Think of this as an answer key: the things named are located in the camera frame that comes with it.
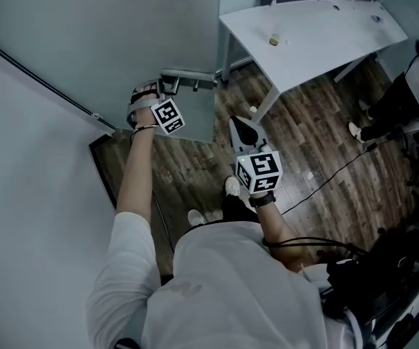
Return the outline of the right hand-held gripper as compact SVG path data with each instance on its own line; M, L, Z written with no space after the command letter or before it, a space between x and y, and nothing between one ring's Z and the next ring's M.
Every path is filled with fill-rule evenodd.
M231 116L228 125L234 148L234 172L241 185L249 194L276 190L282 178L279 152L266 139L256 145L258 132L237 116Z

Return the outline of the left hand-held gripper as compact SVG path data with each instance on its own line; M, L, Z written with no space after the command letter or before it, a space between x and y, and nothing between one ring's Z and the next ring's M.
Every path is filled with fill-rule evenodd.
M174 87L176 82L177 79L159 79L133 89L127 108L127 123L133 130L137 130L137 112L143 109L153 114L154 123L150 128L160 127L165 135L185 126L182 114L172 98L179 89Z

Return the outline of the person's left hand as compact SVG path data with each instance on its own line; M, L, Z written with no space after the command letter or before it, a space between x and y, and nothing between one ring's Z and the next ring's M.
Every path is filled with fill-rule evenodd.
M157 100L158 95L156 83L147 84L141 89L137 89L136 93L133 94L135 97L135 101L133 102L135 107L135 122L138 126L156 123L156 119L151 111L150 101Z

